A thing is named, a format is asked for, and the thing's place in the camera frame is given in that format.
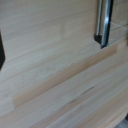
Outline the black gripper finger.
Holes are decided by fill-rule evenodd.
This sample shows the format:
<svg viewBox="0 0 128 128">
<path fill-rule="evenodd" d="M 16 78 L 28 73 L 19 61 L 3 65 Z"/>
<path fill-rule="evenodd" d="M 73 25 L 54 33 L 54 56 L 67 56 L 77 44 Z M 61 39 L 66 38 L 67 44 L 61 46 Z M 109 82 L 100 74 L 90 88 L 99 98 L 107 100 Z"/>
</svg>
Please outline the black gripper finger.
<svg viewBox="0 0 128 128">
<path fill-rule="evenodd" d="M 3 41 L 2 41 L 2 36 L 1 36 L 1 31 L 0 31 L 0 70 L 5 62 L 5 51 L 3 47 Z"/>
</svg>

